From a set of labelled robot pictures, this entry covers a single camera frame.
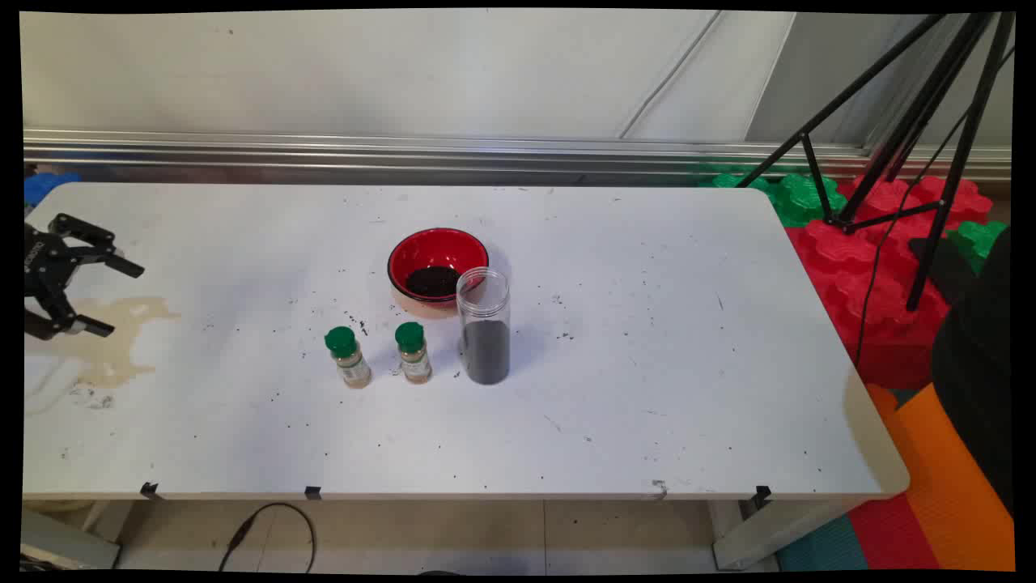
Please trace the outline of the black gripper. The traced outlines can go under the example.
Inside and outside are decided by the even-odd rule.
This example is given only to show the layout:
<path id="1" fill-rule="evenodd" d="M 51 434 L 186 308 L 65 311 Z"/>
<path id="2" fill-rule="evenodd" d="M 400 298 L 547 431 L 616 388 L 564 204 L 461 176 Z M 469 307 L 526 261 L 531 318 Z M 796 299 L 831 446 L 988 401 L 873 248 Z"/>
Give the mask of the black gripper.
<path id="1" fill-rule="evenodd" d="M 134 279 L 144 266 L 131 262 L 115 246 L 115 235 L 99 225 L 68 214 L 55 215 L 49 232 L 23 226 L 23 295 L 36 299 L 45 315 L 25 309 L 23 331 L 39 340 L 88 332 L 108 337 L 115 327 L 78 314 L 66 296 L 68 281 L 81 265 L 104 263 Z"/>

